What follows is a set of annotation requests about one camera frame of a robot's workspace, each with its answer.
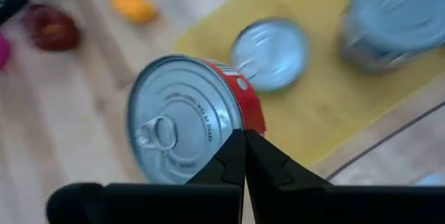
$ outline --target pink object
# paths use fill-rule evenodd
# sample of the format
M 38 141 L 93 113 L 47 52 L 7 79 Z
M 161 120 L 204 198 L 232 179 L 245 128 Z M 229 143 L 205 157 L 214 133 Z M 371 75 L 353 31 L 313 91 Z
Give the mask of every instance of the pink object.
M 0 68 L 2 68 L 8 61 L 10 50 L 10 43 L 0 33 Z

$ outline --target red label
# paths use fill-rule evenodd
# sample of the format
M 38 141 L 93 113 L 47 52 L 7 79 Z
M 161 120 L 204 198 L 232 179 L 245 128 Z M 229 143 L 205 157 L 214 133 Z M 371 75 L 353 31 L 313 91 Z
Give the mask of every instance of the red label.
M 204 61 L 214 69 L 229 85 L 241 109 L 244 129 L 255 130 L 258 134 L 266 132 L 261 102 L 249 81 L 227 64 L 213 60 Z

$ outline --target tin can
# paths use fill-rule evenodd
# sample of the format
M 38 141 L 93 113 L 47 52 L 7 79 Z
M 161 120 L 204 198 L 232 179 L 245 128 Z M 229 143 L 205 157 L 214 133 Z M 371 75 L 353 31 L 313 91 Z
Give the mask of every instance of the tin can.
M 384 72 L 445 42 L 444 0 L 353 0 L 342 34 L 342 55 Z
M 241 31 L 232 47 L 231 64 L 258 91 L 287 87 L 305 70 L 308 40 L 289 19 L 261 19 Z
M 187 183 L 234 129 L 266 130 L 253 87 L 226 64 L 164 56 L 150 63 L 133 85 L 127 131 L 150 182 Z

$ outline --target metal lid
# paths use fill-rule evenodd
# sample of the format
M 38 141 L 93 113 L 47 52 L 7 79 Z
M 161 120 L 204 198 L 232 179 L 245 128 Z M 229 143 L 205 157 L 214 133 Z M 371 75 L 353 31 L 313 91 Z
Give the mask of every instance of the metal lid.
M 353 0 L 352 16 L 371 42 L 419 51 L 445 41 L 445 0 Z
M 203 62 L 165 56 L 149 64 L 129 97 L 128 133 L 150 182 L 185 184 L 243 121 L 231 90 Z
M 272 91 L 297 79 L 307 64 L 307 39 L 287 19 L 265 19 L 244 29 L 232 49 L 232 66 L 256 90 Z

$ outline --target cutting board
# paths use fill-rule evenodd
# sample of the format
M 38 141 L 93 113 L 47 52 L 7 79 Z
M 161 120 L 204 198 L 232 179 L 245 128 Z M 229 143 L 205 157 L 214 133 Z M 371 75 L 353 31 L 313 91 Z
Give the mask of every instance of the cutting board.
M 266 138 L 304 166 L 313 166 L 349 137 L 445 71 L 441 50 L 403 69 L 369 74 L 342 61 L 337 38 L 350 0 L 230 0 L 188 30 L 175 50 L 229 62 L 231 45 L 248 24 L 288 17 L 310 40 L 309 67 L 280 93 L 259 93 Z

